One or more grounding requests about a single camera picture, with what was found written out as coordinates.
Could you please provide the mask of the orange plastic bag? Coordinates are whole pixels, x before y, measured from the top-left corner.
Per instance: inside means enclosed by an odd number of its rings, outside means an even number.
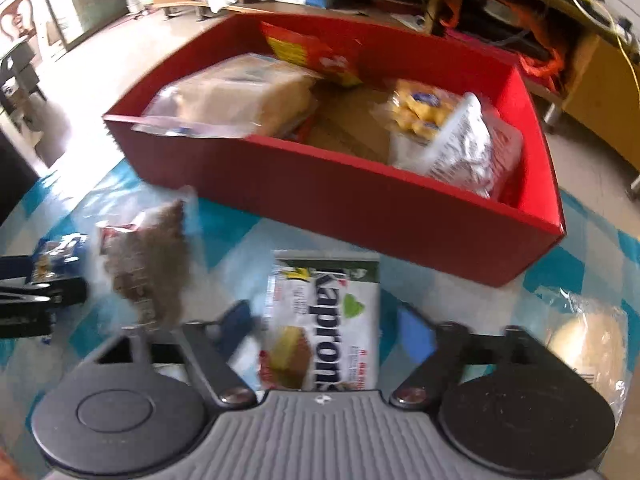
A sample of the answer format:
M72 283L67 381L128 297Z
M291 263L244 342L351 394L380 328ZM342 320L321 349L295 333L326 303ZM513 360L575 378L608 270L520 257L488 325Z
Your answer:
M439 25L449 39L520 66L554 94L565 91L581 24L544 3L523 0L440 0Z

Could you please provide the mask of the silver white snack packet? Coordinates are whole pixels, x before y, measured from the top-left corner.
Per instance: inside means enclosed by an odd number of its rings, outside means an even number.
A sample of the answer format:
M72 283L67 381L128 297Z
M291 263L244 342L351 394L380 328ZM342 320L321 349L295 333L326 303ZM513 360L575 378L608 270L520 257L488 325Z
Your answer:
M441 126L431 128L427 122L419 126L430 130L426 138L393 126L390 166L495 200L521 160L520 130L472 92L454 101Z

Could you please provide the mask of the red Trolli gummy packet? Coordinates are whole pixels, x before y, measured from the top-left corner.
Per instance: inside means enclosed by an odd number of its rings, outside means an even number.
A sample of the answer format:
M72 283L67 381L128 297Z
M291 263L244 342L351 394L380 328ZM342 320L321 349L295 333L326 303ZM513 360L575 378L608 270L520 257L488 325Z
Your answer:
M260 29L279 60L312 70L345 88L361 84L357 41L323 40L266 22L260 23Z

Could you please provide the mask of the blue coconut snack packet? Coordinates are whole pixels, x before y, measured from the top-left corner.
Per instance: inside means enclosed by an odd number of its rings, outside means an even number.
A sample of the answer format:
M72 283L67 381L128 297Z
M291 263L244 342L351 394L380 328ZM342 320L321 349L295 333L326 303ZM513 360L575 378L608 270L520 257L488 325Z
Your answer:
M76 278L86 270L88 236L70 233L43 237L32 254L31 283Z

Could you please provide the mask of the red cardboard box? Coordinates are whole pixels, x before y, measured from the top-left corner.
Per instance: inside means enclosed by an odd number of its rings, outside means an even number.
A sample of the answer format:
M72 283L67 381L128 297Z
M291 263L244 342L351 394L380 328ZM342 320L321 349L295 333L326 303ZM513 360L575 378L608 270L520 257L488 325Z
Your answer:
M310 145L249 136L153 136L132 126L165 84L243 53L270 23L326 41L355 40L371 84L411 78L484 96L521 131L518 168L498 200ZM138 80L105 123L143 180L189 185L214 202L489 286L513 280L559 243L565 221L548 145L520 71L461 42L342 16L235 13Z

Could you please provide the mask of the wooden TV stand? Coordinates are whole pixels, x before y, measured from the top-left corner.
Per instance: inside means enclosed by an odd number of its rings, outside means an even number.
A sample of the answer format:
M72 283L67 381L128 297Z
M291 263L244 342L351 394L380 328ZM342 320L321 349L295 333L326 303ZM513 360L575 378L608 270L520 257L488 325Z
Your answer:
M152 0L166 11L206 0ZM310 0L232 0L272 12ZM629 23L600 0L319 0L319 8L364 6L423 18L420 31L482 47L520 66L550 103L544 122L569 114L639 163L639 45Z

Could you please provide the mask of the brown dried meat packet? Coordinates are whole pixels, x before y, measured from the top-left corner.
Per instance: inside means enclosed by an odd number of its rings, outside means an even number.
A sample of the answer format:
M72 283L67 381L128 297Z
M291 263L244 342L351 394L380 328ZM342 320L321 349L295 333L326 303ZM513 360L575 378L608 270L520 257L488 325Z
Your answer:
M179 324L194 286L202 252L198 201L192 188L138 197L96 222L96 250L111 290L149 328Z

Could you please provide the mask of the blue white checkered tablecloth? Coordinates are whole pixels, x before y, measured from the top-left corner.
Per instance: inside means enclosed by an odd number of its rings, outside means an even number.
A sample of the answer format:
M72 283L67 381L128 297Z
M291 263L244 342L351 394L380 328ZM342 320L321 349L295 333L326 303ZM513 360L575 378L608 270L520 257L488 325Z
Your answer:
M32 252L43 237L88 233L99 221L130 216L166 200L126 163L78 183L64 171L38 182L1 228L6 255ZM567 234L523 275L500 288L456 278L402 260L383 257L381 287L383 379L420 360L397 337L396 304L408 302L430 318L450 320L481 333L518 324L544 336L551 292L562 289L623 310L628 320L627 362L639 357L639 242L574 196L562 197ZM265 302L272 254L277 249L335 249L338 241L202 200L195 229L202 238L208 287L218 309L239 299L255 309ZM88 304L63 315L48 338L6 340L1 345L1 444L29 479L47 465L30 434L32 410L79 360L130 321L127 307L103 283Z

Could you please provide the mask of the yellow waffle snack packet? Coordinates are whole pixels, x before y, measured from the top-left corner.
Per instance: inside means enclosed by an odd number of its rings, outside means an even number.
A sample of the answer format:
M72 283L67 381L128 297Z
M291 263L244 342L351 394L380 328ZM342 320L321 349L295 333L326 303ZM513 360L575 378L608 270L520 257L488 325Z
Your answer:
M397 79L388 99L376 104L371 113L388 131L428 143L461 101L462 96L431 84Z

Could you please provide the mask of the white green Kaprons packet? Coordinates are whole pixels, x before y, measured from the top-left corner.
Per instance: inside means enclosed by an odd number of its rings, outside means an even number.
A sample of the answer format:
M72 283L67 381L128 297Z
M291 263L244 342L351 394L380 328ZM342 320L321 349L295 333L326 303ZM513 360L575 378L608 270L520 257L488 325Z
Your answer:
M380 258L276 250L260 336L265 389L371 390L378 381Z

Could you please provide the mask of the round bun in wrapper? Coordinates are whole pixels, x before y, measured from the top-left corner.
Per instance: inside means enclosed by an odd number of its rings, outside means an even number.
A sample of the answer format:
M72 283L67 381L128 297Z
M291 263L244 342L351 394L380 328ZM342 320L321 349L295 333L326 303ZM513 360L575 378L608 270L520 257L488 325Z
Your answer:
M562 288L538 287L548 307L544 343L603 396L616 420L628 393L628 318L620 308Z

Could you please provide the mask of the clear bag of bread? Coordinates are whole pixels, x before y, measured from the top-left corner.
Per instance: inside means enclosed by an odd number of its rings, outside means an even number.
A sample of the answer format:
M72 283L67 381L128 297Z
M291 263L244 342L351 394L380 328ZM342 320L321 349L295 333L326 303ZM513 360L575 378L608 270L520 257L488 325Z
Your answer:
M283 138L318 102L312 70L256 53L228 58L160 89L134 130L156 136Z

